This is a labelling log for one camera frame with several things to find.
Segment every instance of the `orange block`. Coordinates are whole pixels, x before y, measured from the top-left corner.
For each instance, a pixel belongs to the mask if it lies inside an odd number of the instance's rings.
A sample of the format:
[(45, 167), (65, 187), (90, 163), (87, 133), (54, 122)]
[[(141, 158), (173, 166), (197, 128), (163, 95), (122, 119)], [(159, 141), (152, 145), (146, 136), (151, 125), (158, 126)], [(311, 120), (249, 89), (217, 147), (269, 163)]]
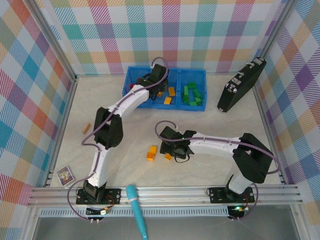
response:
[(166, 153), (164, 157), (165, 157), (166, 159), (168, 159), (168, 160), (171, 160), (171, 159), (172, 159), (172, 156), (171, 156), (169, 153)]
[(168, 90), (169, 90), (170, 97), (174, 97), (176, 95), (175, 88), (173, 86), (170, 86)]
[(154, 155), (156, 155), (156, 153), (157, 153), (157, 146), (151, 146), (151, 147), (150, 147), (150, 150), (149, 150), (149, 153), (153, 153)]
[(170, 104), (171, 102), (171, 97), (166, 97), (165, 100), (164, 100), (164, 104)]
[(153, 162), (155, 160), (155, 154), (152, 152), (148, 152), (146, 155), (146, 159), (150, 162)]
[(85, 125), (84, 129), (82, 130), (82, 133), (83, 133), (83, 134), (87, 134), (87, 132), (89, 131), (90, 128), (91, 128), (91, 124), (88, 122), (88, 123)]

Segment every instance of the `black mounting plate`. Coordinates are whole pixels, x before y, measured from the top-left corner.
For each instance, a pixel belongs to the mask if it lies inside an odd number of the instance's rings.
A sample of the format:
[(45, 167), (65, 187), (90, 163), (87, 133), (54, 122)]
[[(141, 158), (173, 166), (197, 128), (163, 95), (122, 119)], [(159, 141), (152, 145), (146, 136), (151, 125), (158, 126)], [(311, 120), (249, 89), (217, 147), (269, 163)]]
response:
[(247, 200), (244, 195), (247, 196), (248, 203), (255, 202), (255, 196), (253, 195), (252, 187), (247, 187), (243, 194), (239, 195), (239, 198), (236, 201), (231, 201), (229, 198), (227, 198), (224, 187), (209, 187), (207, 193), (210, 197), (210, 203), (212, 204), (246, 204)]
[[(104, 196), (111, 196), (114, 200), (114, 205), (120, 204), (121, 189), (120, 188), (106, 188), (104, 190)], [(79, 189), (77, 192), (76, 205), (110, 205), (109, 198), (103, 197), (101, 202), (97, 203), (90, 196), (88, 196), (83, 189)]]

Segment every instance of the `small card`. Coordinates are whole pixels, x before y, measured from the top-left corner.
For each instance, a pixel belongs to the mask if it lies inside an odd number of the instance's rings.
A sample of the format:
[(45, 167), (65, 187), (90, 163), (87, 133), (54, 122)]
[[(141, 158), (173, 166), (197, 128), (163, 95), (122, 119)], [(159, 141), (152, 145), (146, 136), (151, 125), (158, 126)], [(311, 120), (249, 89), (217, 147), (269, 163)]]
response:
[(75, 180), (68, 166), (63, 167), (59, 171), (56, 172), (62, 187), (73, 182)]

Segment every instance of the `blue plastic crate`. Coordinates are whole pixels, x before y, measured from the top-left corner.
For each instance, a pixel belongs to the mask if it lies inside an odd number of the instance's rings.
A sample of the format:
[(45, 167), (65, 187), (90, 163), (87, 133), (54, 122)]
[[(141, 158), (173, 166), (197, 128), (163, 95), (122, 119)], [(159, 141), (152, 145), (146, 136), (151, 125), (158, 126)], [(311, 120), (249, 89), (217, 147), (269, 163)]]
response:
[[(126, 73), (122, 95), (126, 95), (131, 89), (130, 85), (135, 84), (138, 78), (151, 73), (150, 67), (130, 66)], [(196, 83), (196, 87), (201, 94), (202, 103), (199, 106), (190, 106), (185, 104), (182, 100), (183, 87), (188, 83)], [(206, 71), (199, 69), (179, 69), (170, 68), (168, 75), (168, 86), (174, 87), (175, 96), (171, 97), (170, 104), (164, 104), (166, 97), (169, 97), (168, 92), (164, 92), (161, 97), (156, 97), (154, 101), (148, 99), (139, 105), (139, 108), (150, 109), (173, 109), (173, 110), (187, 110), (187, 111), (204, 111), (206, 109), (207, 101), (207, 83)], [(194, 101), (193, 91), (189, 91), (190, 101)]]

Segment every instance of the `wire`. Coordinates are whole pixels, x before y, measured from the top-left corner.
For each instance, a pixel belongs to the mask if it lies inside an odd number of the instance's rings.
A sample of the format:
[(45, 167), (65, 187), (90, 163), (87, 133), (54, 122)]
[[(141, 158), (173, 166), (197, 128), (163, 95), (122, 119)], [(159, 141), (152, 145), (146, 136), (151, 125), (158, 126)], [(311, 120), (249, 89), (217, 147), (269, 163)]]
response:
[(207, 194), (209, 197), (211, 197), (210, 194), (208, 193), (209, 189), (210, 189), (210, 188), (208, 187), (205, 192), (206, 192), (206, 194)]
[(111, 206), (109, 206), (109, 208), (111, 209), (111, 208), (115, 205), (115, 200), (114, 200), (114, 198), (113, 198), (112, 196), (110, 196), (110, 195), (106, 195), (105, 198), (106, 198), (106, 199), (109, 198), (109, 199), (112, 200), (112, 205), (110, 204)]
[(255, 202), (253, 204), (253, 206), (251, 207), (251, 210), (248, 211), (248, 213), (246, 213), (242, 218), (241, 220), (243, 220), (244, 218), (247, 218), (253, 211), (253, 209), (256, 207), (257, 203), (258, 203), (258, 199), (259, 199), (259, 190), (258, 190), (258, 186), (257, 184), (255, 183), (252, 183), (252, 185), (255, 187), (255, 190), (256, 190), (256, 194), (255, 194)]
[(97, 144), (95, 144), (95, 143), (86, 143), (86, 142), (87, 142), (87, 140), (88, 140), (89, 138), (91, 138), (96, 132), (98, 132), (98, 131), (110, 120), (110, 118), (113, 116), (113, 114), (116, 112), (116, 110), (120, 107), (120, 105), (121, 105), (124, 101), (126, 101), (129, 97), (131, 97), (133, 94), (136, 94), (136, 93), (138, 93), (138, 92), (140, 92), (140, 91), (142, 91), (142, 90), (146, 90), (146, 89), (152, 88), (152, 87), (160, 84), (162, 81), (164, 81), (164, 80), (167, 78), (167, 76), (168, 76), (168, 71), (169, 71), (169, 70), (168, 70), (169, 66), (168, 66), (168, 63), (166, 62), (166, 60), (165, 60), (163, 57), (158, 56), (158, 57), (156, 57), (155, 59), (153, 59), (153, 61), (151, 62), (151, 66), (153, 66), (154, 63), (155, 63), (155, 61), (158, 60), (158, 59), (161, 59), (161, 60), (163, 61), (163, 63), (164, 63), (164, 66), (165, 66), (165, 73), (164, 73), (163, 77), (162, 77), (159, 81), (157, 81), (156, 83), (154, 83), (154, 84), (151, 84), (151, 85), (146, 86), (146, 87), (139, 88), (138, 90), (135, 90), (134, 92), (132, 92), (132, 93), (124, 96), (124, 97), (118, 102), (118, 104), (115, 106), (115, 108), (112, 110), (112, 112), (109, 114), (109, 116), (101, 123), (101, 125), (98, 126), (98, 127), (97, 127), (93, 132), (91, 132), (87, 137), (85, 137), (85, 138), (82, 140), (82, 142), (81, 142), (81, 144), (82, 144), (83, 146), (93, 146), (93, 147), (95, 147), (95, 148), (98, 150), (98, 152), (97, 152), (97, 157), (96, 157), (96, 160), (95, 160), (95, 165), (94, 165), (94, 168), (93, 168), (93, 170), (92, 170), (92, 173), (91, 173), (89, 176), (87, 176), (87, 177), (84, 177), (84, 178), (82, 178), (82, 179), (80, 179), (80, 180), (78, 180), (78, 181), (75, 181), (75, 182), (70, 186), (70, 188), (68, 189), (68, 192), (67, 192), (67, 194), (66, 194), (66, 200), (67, 200), (67, 202), (68, 202), (69, 207), (70, 207), (70, 208), (72, 209), (72, 211), (73, 211), (78, 217), (80, 217), (81, 219), (90, 221), (87, 217), (83, 217), (83, 216), (81, 216), (79, 213), (77, 213), (77, 211), (73, 208), (73, 206), (71, 205), (71, 202), (70, 202), (70, 192), (71, 192), (71, 189), (72, 189), (76, 184), (78, 184), (78, 183), (80, 183), (80, 182), (83, 182), (83, 181), (85, 181), (85, 180), (90, 179), (90, 178), (96, 173), (96, 170), (97, 170), (97, 167), (98, 167), (99, 158), (100, 158), (100, 153), (101, 153), (101, 148), (100, 148)]
[(170, 124), (172, 124), (174, 126), (175, 129), (177, 129), (177, 125), (173, 121), (169, 121), (169, 120), (161, 120), (161, 121), (159, 121), (154, 127), (154, 132), (157, 135), (157, 137), (159, 139), (161, 139), (162, 141), (166, 141), (166, 142), (182, 142), (182, 141), (190, 141), (190, 140), (209, 140), (209, 141), (218, 142), (218, 143), (242, 145), (242, 146), (249, 147), (249, 148), (252, 148), (252, 149), (260, 151), (261, 153), (263, 153), (263, 154), (267, 155), (268, 157), (272, 158), (277, 163), (277, 169), (273, 170), (273, 171), (269, 171), (269, 172), (267, 172), (267, 174), (275, 174), (275, 173), (277, 173), (277, 172), (279, 172), (281, 170), (281, 163), (280, 163), (278, 158), (276, 158), (270, 152), (268, 152), (268, 151), (266, 151), (266, 150), (264, 150), (264, 149), (262, 149), (260, 147), (257, 147), (255, 145), (252, 145), (252, 144), (249, 144), (249, 143), (245, 143), (245, 142), (241, 142), (241, 141), (230, 141), (230, 140), (227, 140), (227, 139), (221, 139), (221, 138), (215, 138), (215, 137), (206, 137), (206, 138), (203, 138), (203, 137), (186, 137), (184, 139), (181, 139), (181, 138), (180, 139), (168, 139), (168, 138), (164, 138), (164, 137), (160, 136), (160, 134), (157, 131), (157, 128), (158, 128), (159, 124), (162, 124), (162, 123), (170, 123)]
[(176, 156), (174, 155), (174, 160), (175, 160), (175, 162), (178, 163), (178, 164), (183, 164), (183, 163), (186, 163), (186, 162), (188, 162), (188, 161), (190, 160), (190, 155), (187, 154), (187, 156), (188, 156), (188, 159), (187, 159), (187, 160), (185, 160), (185, 161), (177, 161), (177, 158), (176, 158)]
[(246, 205), (245, 205), (245, 207), (247, 208), (248, 205), (249, 205), (249, 200), (248, 200), (247, 195), (243, 194), (243, 196), (244, 196), (244, 198), (245, 198), (245, 200), (246, 200)]

